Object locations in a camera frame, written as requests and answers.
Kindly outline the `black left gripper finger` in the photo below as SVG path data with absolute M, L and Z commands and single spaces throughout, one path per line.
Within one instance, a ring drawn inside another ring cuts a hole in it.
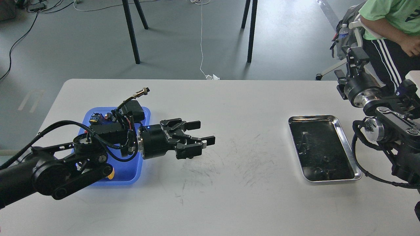
M 161 125 L 162 130 L 168 135 L 173 135 L 179 131 L 184 132 L 186 130 L 199 129 L 201 127 L 201 121 L 186 122 L 181 118 L 162 120 L 159 124 Z
M 215 143 L 215 136 L 185 138 L 185 141 L 180 141 L 176 145 L 176 158 L 180 160 L 192 159 L 195 156 L 200 156 L 203 149 L 207 146 L 214 145 Z

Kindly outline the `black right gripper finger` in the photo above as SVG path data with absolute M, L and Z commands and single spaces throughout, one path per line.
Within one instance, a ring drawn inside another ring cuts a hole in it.
M 345 85 L 347 84 L 346 75 L 341 69 L 335 70 L 334 74 L 337 77 L 337 90 L 343 100 L 348 100 L 347 96 L 345 95 Z
M 364 51 L 363 47 L 342 46 L 342 51 L 346 54 L 346 76 L 361 76 L 361 74 L 365 71 L 364 66 L 369 63 L 369 56 Z

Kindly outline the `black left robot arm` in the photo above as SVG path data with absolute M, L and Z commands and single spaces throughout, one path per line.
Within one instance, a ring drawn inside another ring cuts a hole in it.
M 1 208 L 36 192 L 61 200 L 102 179 L 112 179 L 115 169 L 108 159 L 126 163 L 138 154 L 146 160 L 173 150 L 177 159 L 191 159 L 214 145 L 214 136 L 193 137 L 186 130 L 199 129 L 200 121 L 180 118 L 144 125 L 146 119 L 136 98 L 147 95 L 144 87 L 106 114 L 93 113 L 89 125 L 63 120 L 45 130 L 1 165 Z M 76 125 L 84 133 L 72 142 L 35 147 L 47 133 Z

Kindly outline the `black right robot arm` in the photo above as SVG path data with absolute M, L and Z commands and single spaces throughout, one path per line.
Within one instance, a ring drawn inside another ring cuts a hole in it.
M 347 75 L 336 70 L 337 90 L 352 106 L 362 108 L 366 117 L 353 122 L 353 151 L 359 139 L 364 145 L 383 151 L 390 160 L 391 173 L 403 183 L 386 181 L 374 176 L 360 164 L 358 168 L 369 178 L 396 187 L 419 189 L 420 134 L 419 97 L 412 80 L 404 80 L 397 92 L 383 96 L 377 80 L 366 73 L 364 66 L 369 58 L 362 47 L 344 46 L 347 51 Z

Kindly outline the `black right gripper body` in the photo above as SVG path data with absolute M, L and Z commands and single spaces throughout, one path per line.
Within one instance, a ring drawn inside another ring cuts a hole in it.
M 379 83 L 369 74 L 360 74 L 346 79 L 343 88 L 343 100 L 349 100 L 356 108 L 363 108 L 368 103 L 379 100 L 381 95 Z

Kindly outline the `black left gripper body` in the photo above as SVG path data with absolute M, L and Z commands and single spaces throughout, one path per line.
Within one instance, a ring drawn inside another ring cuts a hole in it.
M 167 151 L 175 151 L 176 148 L 175 143 L 168 141 L 168 134 L 160 124 L 138 127 L 137 139 L 143 160 L 164 156 Z

